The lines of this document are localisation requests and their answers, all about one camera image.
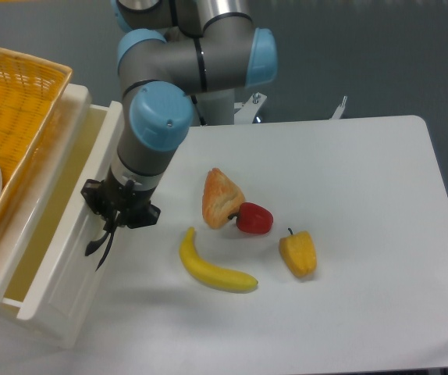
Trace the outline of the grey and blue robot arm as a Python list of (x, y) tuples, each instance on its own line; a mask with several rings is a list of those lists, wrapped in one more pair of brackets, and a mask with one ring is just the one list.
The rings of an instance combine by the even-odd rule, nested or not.
[(117, 49), (123, 132), (102, 180), (82, 195), (116, 229), (146, 227), (151, 196), (196, 120), (195, 96), (275, 79), (276, 41), (254, 25), (245, 1), (114, 1), (125, 30)]

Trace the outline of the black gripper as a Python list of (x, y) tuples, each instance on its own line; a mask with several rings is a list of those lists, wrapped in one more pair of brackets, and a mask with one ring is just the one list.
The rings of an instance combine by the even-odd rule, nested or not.
[(114, 234), (116, 227), (137, 229), (154, 226), (161, 210), (151, 203), (155, 189), (138, 190), (133, 180), (120, 183), (112, 173), (102, 180), (87, 179), (80, 193), (91, 211), (104, 221), (104, 231)]

